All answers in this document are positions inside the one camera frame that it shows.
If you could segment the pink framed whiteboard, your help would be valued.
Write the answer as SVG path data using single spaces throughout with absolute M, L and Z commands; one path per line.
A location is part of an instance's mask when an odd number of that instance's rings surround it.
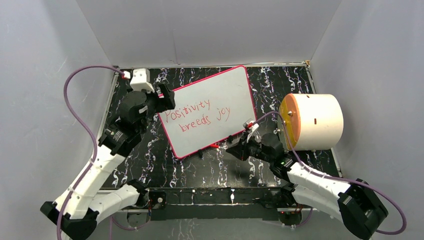
M 247 68 L 239 65 L 174 90 L 175 108 L 159 114 L 176 158 L 244 131 L 256 120 Z

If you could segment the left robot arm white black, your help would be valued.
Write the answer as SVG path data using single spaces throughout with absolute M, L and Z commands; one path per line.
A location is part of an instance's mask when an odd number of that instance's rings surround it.
M 72 184 L 54 201 L 46 201 L 40 211 L 56 224 L 59 240 L 86 240 L 98 223 L 126 207 L 150 205 L 149 192 L 136 179 L 103 197 L 96 194 L 111 173 L 141 142 L 153 117 L 176 106 L 175 93 L 159 84 L 160 94 L 142 87 L 129 91 L 94 141 L 93 155 Z

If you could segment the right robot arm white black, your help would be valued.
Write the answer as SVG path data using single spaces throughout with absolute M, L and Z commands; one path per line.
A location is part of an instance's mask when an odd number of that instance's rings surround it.
M 341 221 L 359 239 L 370 239 L 389 214 L 377 195 L 364 187 L 365 181 L 359 180 L 356 185 L 343 178 L 331 179 L 322 172 L 313 174 L 285 152 L 276 134 L 264 134 L 258 142 L 244 133 L 226 152 L 242 161 L 253 157 L 268 162 L 272 173 L 287 181 L 281 189 L 286 206 L 299 203 L 316 208 Z

